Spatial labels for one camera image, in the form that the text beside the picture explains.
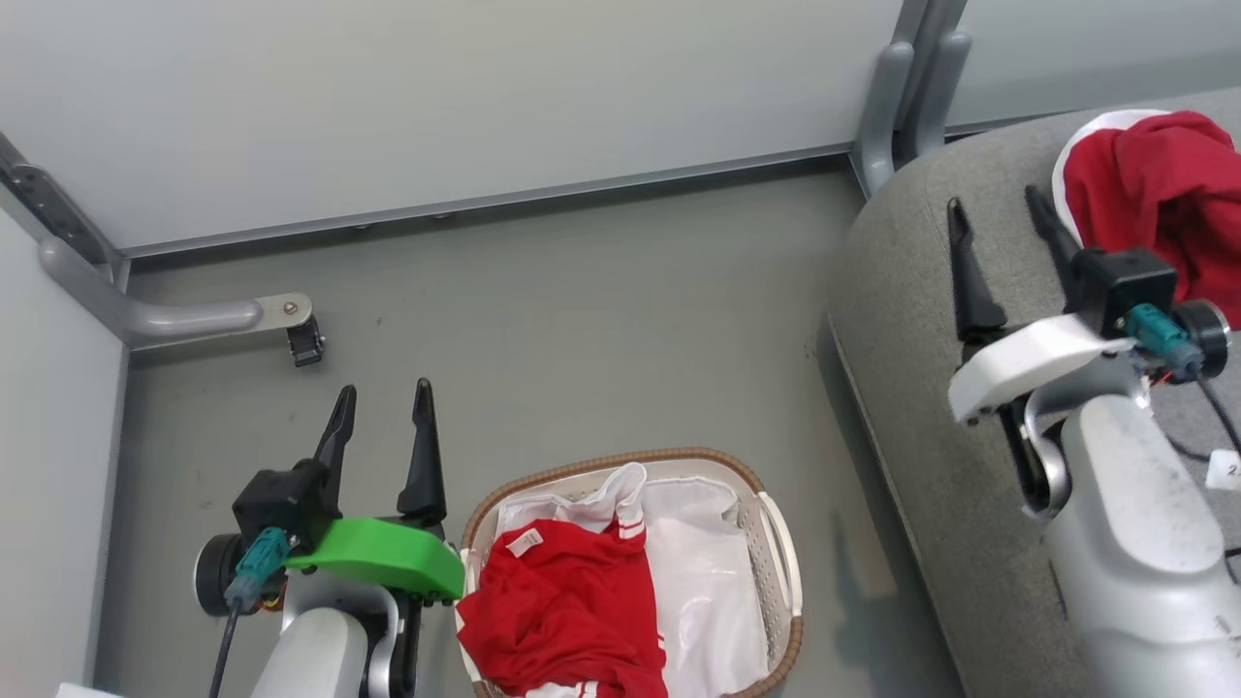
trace gray sofa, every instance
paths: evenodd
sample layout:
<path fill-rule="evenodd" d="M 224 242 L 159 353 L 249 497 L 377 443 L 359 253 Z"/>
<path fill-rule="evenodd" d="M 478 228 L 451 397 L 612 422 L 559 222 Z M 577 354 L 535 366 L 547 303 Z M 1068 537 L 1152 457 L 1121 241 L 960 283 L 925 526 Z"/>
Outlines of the gray sofa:
<path fill-rule="evenodd" d="M 1149 104 L 1195 109 L 1241 140 L 1241 89 Z M 1070 135 L 1107 109 L 973 135 L 917 159 L 866 204 L 830 279 L 829 319 L 884 474 L 969 696 L 1091 696 L 1052 586 L 1040 525 L 1021 513 L 997 420 L 953 424 L 948 379 L 961 359 L 944 209 L 959 196 L 984 276 L 1010 323 L 1059 314 L 1064 296 L 1023 188 L 1050 191 Z M 1241 414 L 1241 358 L 1217 380 Z M 1191 386 L 1154 390 L 1155 417 L 1195 451 L 1227 441 Z M 1205 466 L 1186 461 L 1201 483 Z M 1241 546 L 1241 494 L 1207 491 L 1226 545 Z"/>

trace clothing tag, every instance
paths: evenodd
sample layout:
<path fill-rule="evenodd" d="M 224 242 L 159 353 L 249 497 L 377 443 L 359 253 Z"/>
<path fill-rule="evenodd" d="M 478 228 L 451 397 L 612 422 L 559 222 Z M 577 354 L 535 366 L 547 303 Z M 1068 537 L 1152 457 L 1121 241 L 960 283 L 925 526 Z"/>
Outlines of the clothing tag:
<path fill-rule="evenodd" d="M 542 535 L 539 534 L 537 528 L 532 528 L 519 535 L 513 540 L 513 543 L 509 543 L 508 548 L 509 551 L 513 553 L 514 558 L 520 558 L 526 554 L 526 550 L 539 545 L 540 543 L 542 543 Z"/>
<path fill-rule="evenodd" d="M 1222 448 L 1211 451 L 1211 463 L 1206 467 L 1206 487 L 1241 492 L 1241 457 L 1236 451 Z"/>

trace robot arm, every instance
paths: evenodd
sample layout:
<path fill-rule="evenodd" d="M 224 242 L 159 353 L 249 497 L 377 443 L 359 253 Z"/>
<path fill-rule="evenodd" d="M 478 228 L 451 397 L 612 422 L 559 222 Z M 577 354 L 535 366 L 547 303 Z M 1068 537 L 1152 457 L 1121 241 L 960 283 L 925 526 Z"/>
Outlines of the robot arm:
<path fill-rule="evenodd" d="M 965 344 L 948 388 L 953 417 L 1001 420 L 1026 510 L 1046 522 L 1059 591 L 1104 694 L 1241 693 L 1241 589 L 1215 517 L 1149 411 L 1152 376 L 1222 370 L 1229 328 L 1203 302 L 1173 308 L 1175 272 L 1149 252 L 1067 260 L 1067 232 L 1036 196 L 1028 190 L 1069 312 L 1013 330 L 995 322 L 1003 309 L 982 274 L 961 273 L 977 268 L 973 233 L 959 202 L 949 204 Z M 979 315 L 988 304 L 998 315 Z"/>
<path fill-rule="evenodd" d="M 431 384 L 418 381 L 410 473 L 400 515 L 387 519 L 343 519 L 336 505 L 356 401 L 352 386 L 341 390 L 314 458 L 254 476 L 233 504 L 241 534 L 212 538 L 195 564 L 199 604 L 208 615 L 230 615 L 227 590 L 243 554 L 273 528 L 287 538 L 293 555 L 263 585 L 261 602 L 246 609 L 283 612 L 254 698 L 411 698 L 422 610 L 450 605 L 464 591 L 464 566 L 444 543 Z"/>

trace cable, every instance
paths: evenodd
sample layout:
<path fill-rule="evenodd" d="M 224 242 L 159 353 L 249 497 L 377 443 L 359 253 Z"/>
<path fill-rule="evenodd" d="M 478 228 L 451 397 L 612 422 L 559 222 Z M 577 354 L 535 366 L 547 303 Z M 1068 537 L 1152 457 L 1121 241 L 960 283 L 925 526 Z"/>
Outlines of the cable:
<path fill-rule="evenodd" d="M 1232 415 L 1229 414 L 1229 409 L 1220 400 L 1220 395 L 1215 392 L 1215 386 L 1211 385 L 1210 379 L 1200 373 L 1194 374 L 1194 380 L 1198 381 L 1198 386 L 1203 389 L 1203 395 L 1206 396 L 1206 401 L 1211 404 L 1215 410 L 1215 415 L 1220 417 L 1220 424 L 1224 425 L 1224 431 L 1229 433 L 1229 440 L 1232 441 L 1232 448 L 1241 453 L 1241 435 L 1237 435 L 1237 425 L 1232 421 Z"/>
<path fill-rule="evenodd" d="M 232 610 L 228 611 L 228 622 L 225 623 L 225 636 L 220 641 L 216 673 L 211 677 L 211 691 L 207 692 L 207 698 L 220 698 L 220 684 L 225 681 L 225 663 L 228 662 L 228 648 L 232 647 L 232 635 L 237 630 L 238 616 L 241 616 L 241 609 L 233 604 Z"/>
<path fill-rule="evenodd" d="M 1224 551 L 1224 569 L 1229 570 L 1229 576 L 1232 578 L 1232 584 L 1241 584 L 1237 581 L 1236 571 L 1232 570 L 1232 558 L 1241 554 L 1241 548 L 1229 548 Z"/>
<path fill-rule="evenodd" d="M 242 609 L 253 609 L 259 602 L 263 585 L 284 565 L 289 556 L 289 540 L 284 532 L 268 527 L 258 534 L 237 563 L 237 576 L 225 589 L 228 601 L 228 622 L 225 625 L 225 637 L 220 641 L 220 656 L 216 657 L 216 673 L 211 677 L 208 698 L 220 698 L 220 684 L 225 679 L 225 663 L 228 661 L 228 647 L 237 630 L 237 617 Z"/>
<path fill-rule="evenodd" d="M 1176 441 L 1175 438 L 1173 438 L 1173 436 L 1170 433 L 1165 432 L 1164 433 L 1164 438 L 1168 440 L 1168 443 L 1172 443 L 1172 447 L 1173 447 L 1174 451 L 1176 451 L 1181 456 L 1189 458 L 1190 461 L 1198 461 L 1199 463 L 1210 463 L 1211 462 L 1211 457 L 1209 455 L 1206 455 L 1206 453 L 1199 453 L 1198 451 L 1194 451 L 1189 446 L 1185 446 L 1180 441 Z"/>

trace red cloth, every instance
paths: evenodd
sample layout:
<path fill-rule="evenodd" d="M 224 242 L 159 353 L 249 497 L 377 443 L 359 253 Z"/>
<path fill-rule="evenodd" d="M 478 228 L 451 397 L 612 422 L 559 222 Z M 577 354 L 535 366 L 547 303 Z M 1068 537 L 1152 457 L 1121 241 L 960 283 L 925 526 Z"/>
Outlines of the red cloth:
<path fill-rule="evenodd" d="M 514 555 L 530 529 L 542 543 Z M 668 698 L 645 544 L 640 523 L 592 533 L 541 519 L 503 534 L 457 605 L 462 646 L 509 696 L 597 681 L 599 698 Z"/>
<path fill-rule="evenodd" d="M 1176 301 L 1206 298 L 1241 324 L 1241 154 L 1211 119 L 1178 112 L 1098 130 L 1065 161 L 1086 247 L 1147 247 L 1176 268 Z"/>

